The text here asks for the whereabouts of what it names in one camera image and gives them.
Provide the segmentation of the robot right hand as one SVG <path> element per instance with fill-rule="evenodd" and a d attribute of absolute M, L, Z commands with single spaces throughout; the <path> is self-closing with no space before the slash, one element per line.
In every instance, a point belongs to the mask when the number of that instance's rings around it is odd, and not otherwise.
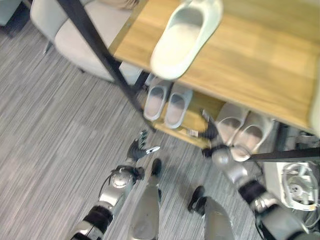
<path fill-rule="evenodd" d="M 200 113 L 202 118 L 207 123 L 207 127 L 205 130 L 195 130 L 195 129 L 188 129 L 187 135 L 194 138 L 194 139 L 203 139 L 206 140 L 206 145 L 201 146 L 201 149 L 211 149 L 212 148 L 212 141 L 217 138 L 219 135 L 215 119 L 211 116 L 211 114 L 204 108 L 200 109 Z"/>

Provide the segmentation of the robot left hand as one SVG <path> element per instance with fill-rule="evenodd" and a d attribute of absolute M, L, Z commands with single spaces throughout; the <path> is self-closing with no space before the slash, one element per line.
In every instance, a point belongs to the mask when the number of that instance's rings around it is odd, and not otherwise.
<path fill-rule="evenodd" d="M 161 147 L 160 146 L 153 146 L 151 148 L 145 148 L 148 138 L 148 131 L 142 130 L 138 138 L 136 138 L 132 144 L 130 145 L 127 151 L 127 158 L 137 162 L 139 159 L 158 151 Z"/>

